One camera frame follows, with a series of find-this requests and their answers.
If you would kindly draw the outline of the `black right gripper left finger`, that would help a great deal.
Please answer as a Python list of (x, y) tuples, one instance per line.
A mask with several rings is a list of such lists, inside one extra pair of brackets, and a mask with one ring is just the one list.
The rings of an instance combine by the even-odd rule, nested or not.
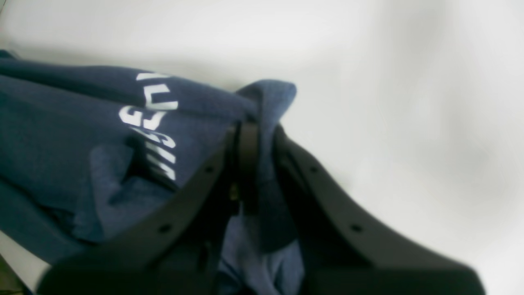
[(40, 295), (215, 295), (232, 215), (258, 212), (260, 129), (236, 123), (174, 198), (100, 246), (54, 265)]

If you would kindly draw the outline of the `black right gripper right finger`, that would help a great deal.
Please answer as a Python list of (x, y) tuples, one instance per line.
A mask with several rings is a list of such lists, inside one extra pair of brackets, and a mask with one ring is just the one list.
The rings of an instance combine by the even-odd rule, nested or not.
[(472, 268), (404, 237), (363, 209), (281, 126), (273, 160), (298, 232), (302, 295), (486, 293)]

